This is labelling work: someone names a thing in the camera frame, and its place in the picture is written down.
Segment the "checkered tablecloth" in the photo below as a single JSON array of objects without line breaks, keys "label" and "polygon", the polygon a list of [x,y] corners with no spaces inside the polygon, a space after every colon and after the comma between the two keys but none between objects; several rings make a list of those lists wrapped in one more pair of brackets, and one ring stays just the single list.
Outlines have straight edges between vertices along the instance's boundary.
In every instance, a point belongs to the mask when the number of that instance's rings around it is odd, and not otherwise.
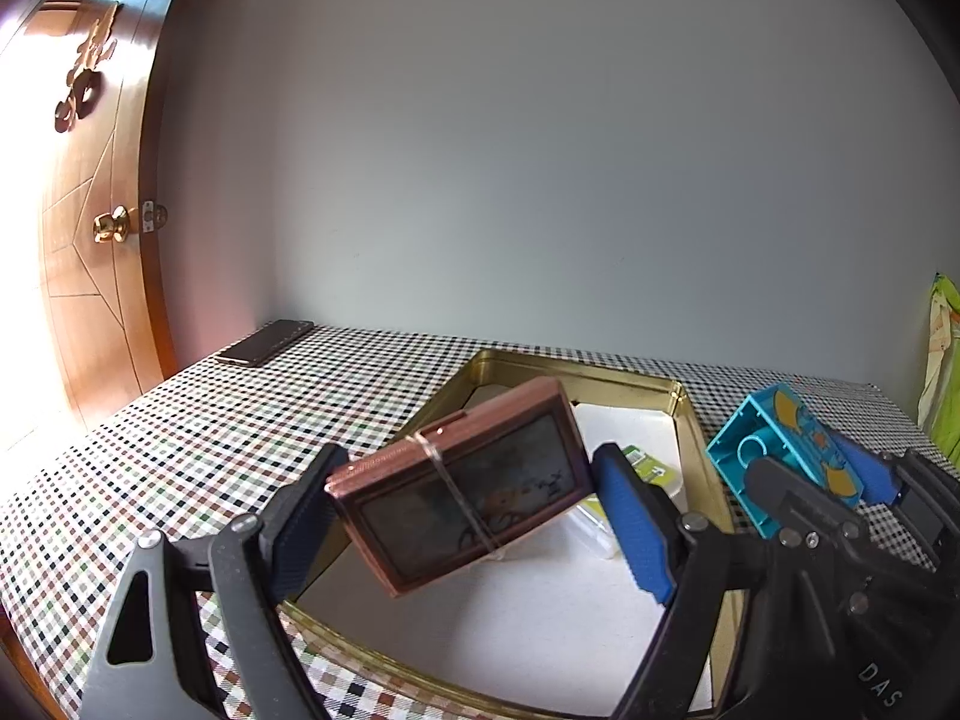
[{"label": "checkered tablecloth", "polygon": [[[480,349],[641,372],[685,387],[708,442],[748,392],[794,388],[820,421],[874,452],[916,449],[957,472],[872,383],[763,367],[711,366],[509,341],[322,325],[254,371],[195,362],[71,444],[2,502],[2,606],[67,718],[78,718],[94,642],[133,543],[215,533],[258,511],[325,442],[379,449]],[[334,667],[295,634],[295,652],[334,717],[441,717]]]}]

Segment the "brass door knob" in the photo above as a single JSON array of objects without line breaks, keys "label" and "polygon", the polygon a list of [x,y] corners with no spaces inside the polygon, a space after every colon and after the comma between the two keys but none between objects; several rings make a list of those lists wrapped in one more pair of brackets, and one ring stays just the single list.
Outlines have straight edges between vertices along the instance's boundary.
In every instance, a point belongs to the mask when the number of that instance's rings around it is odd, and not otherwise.
[{"label": "brass door knob", "polygon": [[135,213],[117,205],[109,213],[94,216],[91,236],[96,244],[123,244],[135,232]]}]

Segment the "wooden door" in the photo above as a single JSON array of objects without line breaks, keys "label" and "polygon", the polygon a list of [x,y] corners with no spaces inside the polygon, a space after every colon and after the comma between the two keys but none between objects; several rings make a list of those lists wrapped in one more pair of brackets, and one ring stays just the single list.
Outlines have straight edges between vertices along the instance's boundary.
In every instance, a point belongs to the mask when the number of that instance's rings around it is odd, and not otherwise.
[{"label": "wooden door", "polygon": [[[116,50],[96,109],[57,133],[76,46],[110,2]],[[160,264],[158,154],[174,43],[189,0],[2,0],[2,195],[36,208],[39,291],[76,422],[104,421],[176,371]],[[94,216],[135,213],[123,244]]]}]

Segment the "cyan toy building block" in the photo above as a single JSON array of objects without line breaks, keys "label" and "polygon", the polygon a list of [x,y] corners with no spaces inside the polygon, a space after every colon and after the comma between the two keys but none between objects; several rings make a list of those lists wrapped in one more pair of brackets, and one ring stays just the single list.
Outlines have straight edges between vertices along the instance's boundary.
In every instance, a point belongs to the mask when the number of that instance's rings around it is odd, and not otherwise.
[{"label": "cyan toy building block", "polygon": [[828,436],[827,427],[786,383],[747,395],[711,439],[706,453],[763,538],[771,538],[779,525],[747,493],[745,475],[755,460],[770,457],[781,461],[850,507],[864,494],[861,476]]}]

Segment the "gold metal tin tray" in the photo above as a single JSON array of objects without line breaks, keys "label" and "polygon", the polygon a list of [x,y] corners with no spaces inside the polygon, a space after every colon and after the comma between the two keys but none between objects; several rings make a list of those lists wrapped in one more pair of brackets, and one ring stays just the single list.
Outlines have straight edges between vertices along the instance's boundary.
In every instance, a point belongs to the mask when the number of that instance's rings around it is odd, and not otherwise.
[{"label": "gold metal tin tray", "polygon": [[[460,367],[405,433],[537,376],[562,381],[589,447],[633,444],[682,473],[681,509],[731,528],[675,379],[485,349]],[[313,582],[285,605],[311,683],[332,713],[366,717],[607,717],[643,660],[661,606],[623,557],[590,554],[558,517],[485,559],[394,598],[342,528]]]}]

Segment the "dark smartphone on table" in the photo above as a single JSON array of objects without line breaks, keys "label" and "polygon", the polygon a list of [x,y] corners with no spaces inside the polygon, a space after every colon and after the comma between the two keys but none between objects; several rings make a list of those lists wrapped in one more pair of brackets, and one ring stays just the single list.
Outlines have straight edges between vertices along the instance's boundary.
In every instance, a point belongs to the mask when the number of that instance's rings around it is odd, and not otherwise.
[{"label": "dark smartphone on table", "polygon": [[316,330],[310,320],[278,319],[257,328],[249,337],[218,351],[215,359],[235,366],[259,367]]}]

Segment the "green patterned hanging cloth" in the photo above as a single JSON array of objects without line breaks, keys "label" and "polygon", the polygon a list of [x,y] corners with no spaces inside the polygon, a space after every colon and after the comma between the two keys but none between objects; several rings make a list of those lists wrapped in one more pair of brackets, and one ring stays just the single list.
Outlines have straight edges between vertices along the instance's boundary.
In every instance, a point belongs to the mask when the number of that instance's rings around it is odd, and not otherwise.
[{"label": "green patterned hanging cloth", "polygon": [[935,275],[929,300],[929,335],[918,424],[932,444],[958,466],[960,444],[960,294],[942,273]]}]

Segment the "copper brown card box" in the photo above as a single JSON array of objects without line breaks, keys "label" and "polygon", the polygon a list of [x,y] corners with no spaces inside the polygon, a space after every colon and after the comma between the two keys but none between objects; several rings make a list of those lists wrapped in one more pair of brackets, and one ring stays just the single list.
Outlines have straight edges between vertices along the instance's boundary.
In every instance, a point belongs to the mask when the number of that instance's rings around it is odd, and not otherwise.
[{"label": "copper brown card box", "polygon": [[394,596],[499,556],[592,493],[563,384],[540,376],[397,439],[325,481]]}]

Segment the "dark red door ornament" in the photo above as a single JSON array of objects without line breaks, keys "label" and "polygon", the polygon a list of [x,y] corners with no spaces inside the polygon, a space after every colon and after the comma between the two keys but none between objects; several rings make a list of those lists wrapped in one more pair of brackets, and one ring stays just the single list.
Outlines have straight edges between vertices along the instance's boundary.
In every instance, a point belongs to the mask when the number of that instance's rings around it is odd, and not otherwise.
[{"label": "dark red door ornament", "polygon": [[117,39],[112,34],[121,5],[110,2],[88,29],[85,39],[76,46],[73,67],[67,73],[65,85],[67,96],[57,103],[53,111],[53,128],[57,133],[67,133],[76,122],[88,117],[103,94],[104,75],[99,65],[112,57]]}]

